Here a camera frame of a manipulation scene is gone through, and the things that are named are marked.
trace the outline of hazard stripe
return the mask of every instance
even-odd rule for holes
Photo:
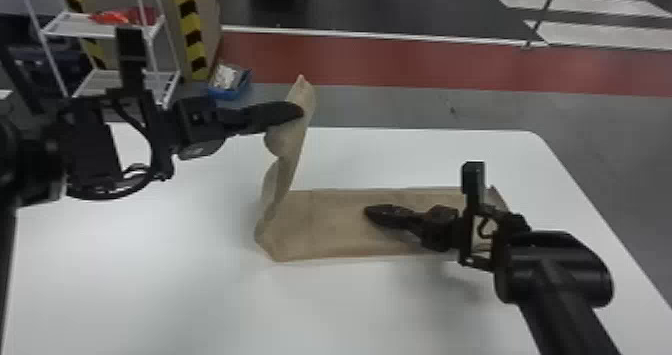
[[[65,0],[68,4],[68,8],[71,11],[77,13],[84,13],[84,5],[82,0]],[[86,52],[87,55],[93,60],[93,63],[98,69],[106,69],[107,64],[105,64],[105,54],[103,49],[98,44],[98,41],[91,38],[81,39],[82,49]]]
[[[180,29],[184,36],[187,60],[191,68],[191,78],[205,80],[208,76],[208,60],[201,32],[201,17],[196,0],[175,0],[180,16]]]

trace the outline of cable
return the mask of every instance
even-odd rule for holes
[[[485,226],[488,225],[488,222],[490,222],[490,219],[488,217],[483,217],[481,223],[479,223],[478,227],[476,227],[476,232],[478,232],[478,236],[480,236],[481,239],[492,239],[492,234],[486,234],[483,232]]]
[[[149,167],[146,168],[146,171],[144,174],[142,174],[142,180],[138,182],[137,184],[120,190],[116,192],[96,192],[96,191],[77,191],[75,189],[72,189],[71,187],[68,188],[66,194],[70,197],[77,198],[80,200],[87,200],[87,201],[106,201],[106,200],[116,200],[119,198],[123,198],[126,196],[129,196],[133,193],[136,193],[140,191],[141,189],[145,188],[149,183],[151,183],[154,180],[154,174],[157,171],[156,167],[156,149],[157,145],[156,143],[151,139],[149,134],[147,133],[145,127],[135,118],[130,116],[126,110],[119,104],[118,101],[112,101],[112,109],[121,117],[124,121],[126,121],[129,125],[131,125],[135,130],[137,130],[142,136],[147,140],[147,143],[149,143],[149,148],[151,150],[151,161]],[[134,172],[138,171],[138,168],[133,168],[133,165],[129,166],[124,173],[128,172]]]

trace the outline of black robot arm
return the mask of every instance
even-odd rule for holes
[[[178,100],[170,110],[159,108],[144,87],[142,31],[117,28],[116,33],[120,88],[108,89],[105,95],[70,99],[54,118],[35,129],[19,130],[0,118],[0,348],[17,209],[55,201],[64,191],[83,200],[122,198],[152,181],[173,177],[174,155],[182,160],[208,156],[227,138],[265,132],[303,116],[301,107],[289,102],[225,109],[207,96]],[[13,64],[2,45],[0,57],[4,66]],[[22,97],[34,99],[26,93],[25,80],[14,77]],[[149,164],[122,168],[104,109],[115,111],[146,139]],[[129,109],[140,116],[132,116]]]

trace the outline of cloth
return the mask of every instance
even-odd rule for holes
[[[427,254],[417,238],[406,231],[383,229],[364,215],[369,205],[395,204],[427,211],[436,204],[464,209],[459,188],[310,190],[290,191],[301,156],[306,130],[316,107],[315,91],[303,76],[290,90],[287,101],[304,110],[304,117],[271,127],[264,143],[278,159],[264,176],[262,213],[255,240],[278,262],[330,257]],[[506,209],[494,188],[485,201]],[[492,231],[488,224],[485,232]],[[487,249],[475,236],[474,250]]]

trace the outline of white table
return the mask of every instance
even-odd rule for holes
[[[114,130],[125,164],[147,160]],[[616,296],[599,317],[623,354],[669,353],[672,311],[532,133],[314,128],[294,188],[455,186],[466,160],[532,226],[604,259]],[[488,274],[432,257],[269,261],[252,231],[271,161],[238,138],[127,199],[20,211],[5,354],[537,353]]]

